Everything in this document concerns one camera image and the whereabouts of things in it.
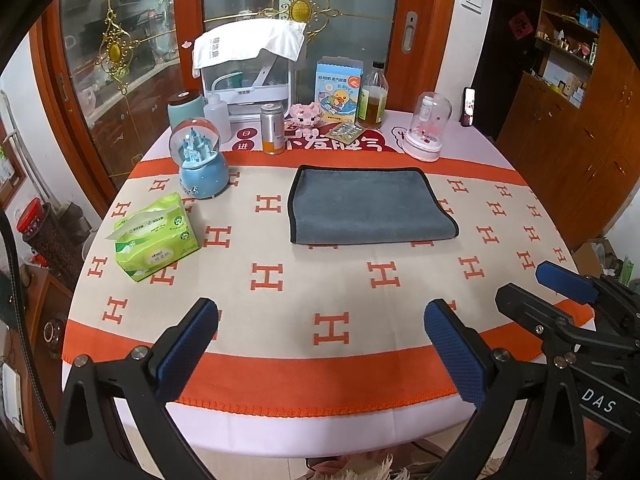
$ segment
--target orange stripe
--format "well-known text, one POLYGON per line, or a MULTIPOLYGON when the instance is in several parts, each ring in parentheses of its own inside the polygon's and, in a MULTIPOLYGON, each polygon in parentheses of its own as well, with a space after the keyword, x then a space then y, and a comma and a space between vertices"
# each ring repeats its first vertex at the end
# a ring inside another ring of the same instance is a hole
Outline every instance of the orange stripe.
MULTIPOLYGON (((578 326, 589 307, 564 300, 559 308, 578 326)), ((491 348, 507 348, 520 360, 540 354, 540 340, 515 323, 487 330, 491 348)), ((119 359, 136 341, 68 320, 63 359, 78 354, 95 361, 119 359)), ((206 352, 179 402, 212 410, 265 416, 329 416, 368 413, 455 393, 433 346, 363 356, 319 359, 238 357, 206 352)))
MULTIPOLYGON (((503 182, 526 186, 527 183, 515 170, 497 168, 478 162, 440 158, 436 162, 422 162, 404 153, 350 152, 347 150, 287 150, 279 155, 263 152, 224 152, 230 166, 267 166, 274 168, 298 168, 302 164, 328 168, 420 168, 427 174, 480 178, 490 182, 503 182)), ((170 158, 143 160, 129 178, 176 174, 178 167, 170 158)))

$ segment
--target phone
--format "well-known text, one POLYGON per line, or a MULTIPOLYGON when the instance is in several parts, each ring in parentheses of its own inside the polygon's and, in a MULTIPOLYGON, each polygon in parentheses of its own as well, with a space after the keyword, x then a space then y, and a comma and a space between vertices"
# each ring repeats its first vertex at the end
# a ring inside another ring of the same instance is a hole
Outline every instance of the phone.
POLYGON ((460 124, 463 126, 471 126, 474 122, 474 103, 476 101, 476 91, 473 88, 466 87, 462 92, 462 116, 460 124))

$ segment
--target orange h pattern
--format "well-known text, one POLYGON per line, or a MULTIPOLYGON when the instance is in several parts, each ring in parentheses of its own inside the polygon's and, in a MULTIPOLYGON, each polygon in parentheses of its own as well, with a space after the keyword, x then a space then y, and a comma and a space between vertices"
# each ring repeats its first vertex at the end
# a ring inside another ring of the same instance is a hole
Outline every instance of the orange h pattern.
POLYGON ((271 201, 273 200, 274 202, 281 202, 282 201, 282 197, 280 195, 278 196, 260 196, 257 195, 255 197, 256 202, 258 202, 258 205, 255 207, 255 212, 259 213, 261 211, 275 211, 277 213, 282 213, 282 208, 281 206, 272 206, 271 205, 271 201), (266 202, 266 206, 265 207, 260 207, 260 202, 262 201, 266 202))
POLYGON ((189 196, 188 196, 188 197, 185 197, 185 198, 183 198, 183 199, 182 199, 182 205, 183 205, 183 206, 185 206, 184 210, 185 210, 187 213, 190 213, 190 212, 191 212, 191 209, 193 209, 193 206, 192 206, 192 205, 187 206, 187 202, 188 202, 188 203, 193 203, 193 202, 195 202, 195 201, 196 201, 196 199, 191 198, 191 197, 189 197, 189 196))
POLYGON ((238 187, 238 179, 240 178, 240 172, 236 171, 235 173, 229 173, 229 185, 238 187))
POLYGON ((511 193, 509 193, 506 186, 496 186, 495 189, 500 191, 501 196, 513 196, 511 193))
POLYGON ((558 247, 557 249, 554 249, 554 252, 556 253, 556 256, 558 257, 558 263, 562 263, 566 261, 566 258, 564 257, 564 254, 562 254, 562 248, 558 247))
POLYGON ((540 218, 542 217, 542 215, 538 212, 538 206, 528 205, 527 207, 529 208, 529 211, 531 211, 531 216, 539 216, 540 218))
POLYGON ((252 264, 251 272, 253 274, 256 274, 257 272, 264 272, 263 282, 251 280, 251 290, 255 290, 256 288, 276 288, 278 292, 282 292, 282 280, 278 280, 275 283, 271 283, 269 281, 269 277, 272 272, 282 274, 282 264, 277 264, 276 266, 260 266, 258 264, 252 264))
POLYGON ((491 229, 490 227, 478 227, 478 226, 476 226, 476 229, 478 230, 478 232, 480 234, 484 233, 486 235, 486 236, 482 236, 482 241, 485 244, 488 244, 489 242, 496 242, 497 244, 500 243, 500 240, 498 240, 497 237, 491 236, 491 234, 494 232, 494 230, 491 229))
POLYGON ((507 213, 503 209, 500 209, 502 207, 500 205, 500 202, 487 202, 486 204, 491 208, 491 212, 494 214, 494 216, 507 216, 507 213))
POLYGON ((94 256, 94 259, 91 260, 92 264, 95 264, 95 267, 93 269, 89 269, 89 272, 86 274, 87 276, 98 276, 98 278, 102 277, 102 273, 104 272, 102 269, 98 270, 98 268, 101 265, 104 265, 107 263, 107 258, 96 258, 94 256))
POLYGON ((469 278, 472 278, 474 276, 480 276, 481 278, 484 278, 484 270, 482 269, 477 269, 474 267, 474 264, 479 265, 480 264, 480 260, 478 260, 477 256, 474 256, 473 258, 458 258, 458 261, 460 262, 460 265, 465 266, 468 265, 469 268, 471 270, 465 270, 465 280, 468 280, 469 278))
POLYGON ((211 227, 210 225, 208 225, 205 233, 207 235, 210 233, 216 234, 216 237, 213 240, 209 240, 208 238, 205 238, 204 240, 205 247, 209 247, 210 245, 222 245, 223 247, 226 247, 228 249, 229 245, 231 245, 231 238, 227 238, 226 240, 220 239, 221 234, 225 234, 225 235, 231 234, 230 225, 227 227, 211 227))
POLYGON ((522 268, 527 270, 529 269, 529 267, 535 267, 536 264, 533 262, 529 261, 529 258, 531 257, 531 255, 529 254, 529 251, 527 251, 526 253, 516 253, 519 257, 519 259, 524 260, 524 263, 522 264, 522 268))
POLYGON ((532 242, 535 240, 540 240, 540 237, 536 234, 535 228, 532 227, 522 227, 527 233, 529 233, 529 240, 532 242))
POLYGON ((115 321, 117 324, 120 324, 122 322, 122 314, 116 316, 116 311, 118 310, 118 307, 126 308, 127 301, 129 300, 114 300, 111 296, 109 296, 107 306, 113 305, 113 309, 111 310, 110 314, 105 310, 104 314, 102 314, 102 320, 107 321, 109 319, 110 321, 115 321))
POLYGON ((116 204, 117 210, 111 213, 111 218, 113 218, 114 216, 126 216, 127 215, 126 209, 129 206, 131 206, 131 202, 118 202, 116 204))
POLYGON ((169 286, 174 284, 175 276, 167 276, 166 272, 169 269, 178 270, 178 262, 173 262, 171 265, 166 266, 164 269, 151 275, 151 281, 149 283, 167 283, 169 286))
POLYGON ((166 178, 164 180, 154 180, 154 184, 153 186, 151 186, 149 188, 149 191, 155 191, 156 189, 159 189, 160 191, 163 191, 164 188, 166 187, 166 183, 169 182, 169 178, 166 178))
POLYGON ((386 276, 387 269, 396 270, 395 262, 389 262, 388 264, 376 264, 376 265, 372 264, 371 262, 367 262, 367 267, 369 267, 369 272, 374 272, 375 270, 379 270, 380 273, 382 274, 381 280, 376 280, 375 278, 371 279, 371 288, 378 288, 379 286, 382 286, 382 285, 400 286, 400 278, 396 276, 392 279, 389 279, 386 276))
MULTIPOLYGON (((441 200, 438 200, 438 202, 440 202, 440 205, 442 206, 442 208, 443 208, 443 209, 444 209, 444 206, 449 205, 449 202, 447 201, 447 199, 446 199, 446 198, 443 198, 443 199, 441 199, 441 200)), ((444 209, 444 212, 445 212, 445 213, 449 213, 450 215, 453 215, 453 209, 452 209, 452 208, 450 208, 450 207, 449 207, 449 208, 447 208, 447 209, 444 209)))
POLYGON ((449 180, 447 179, 447 182, 449 182, 450 184, 453 184, 453 186, 451 186, 451 189, 453 191, 455 191, 456 193, 468 193, 469 190, 465 187, 465 183, 462 182, 461 180, 449 180))
POLYGON ((348 312, 345 312, 341 316, 320 316, 320 314, 316 313, 316 316, 314 318, 314 325, 318 326, 323 322, 329 323, 329 334, 320 335, 316 332, 314 334, 314 346, 318 346, 320 343, 328 343, 330 341, 341 341, 345 345, 349 344, 349 332, 342 332, 341 335, 335 335, 335 324, 337 322, 349 324, 348 312))
POLYGON ((220 320, 222 320, 222 311, 218 309, 218 330, 216 330, 216 333, 211 338, 212 341, 218 340, 218 331, 220 330, 220 320))

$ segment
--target tissue pack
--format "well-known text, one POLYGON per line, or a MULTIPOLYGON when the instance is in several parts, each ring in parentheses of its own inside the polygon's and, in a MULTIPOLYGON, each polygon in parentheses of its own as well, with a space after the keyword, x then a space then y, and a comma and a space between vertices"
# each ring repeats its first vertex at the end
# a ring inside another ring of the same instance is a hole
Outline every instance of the tissue pack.
POLYGON ((136 282, 200 248, 182 199, 171 193, 116 223, 116 263, 136 282))
POLYGON ((316 102, 325 121, 353 123, 358 108, 362 62, 323 57, 316 68, 316 102))

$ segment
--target pink pig toy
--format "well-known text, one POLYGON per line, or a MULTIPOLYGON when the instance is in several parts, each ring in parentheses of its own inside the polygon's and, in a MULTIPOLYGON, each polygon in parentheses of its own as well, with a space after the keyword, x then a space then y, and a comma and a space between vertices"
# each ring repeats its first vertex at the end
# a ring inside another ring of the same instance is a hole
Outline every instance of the pink pig toy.
POLYGON ((294 120, 296 127, 296 133, 302 136, 311 134, 312 136, 318 135, 318 129, 314 126, 322 121, 322 109, 320 105, 313 102, 309 105, 291 105, 289 113, 294 120))

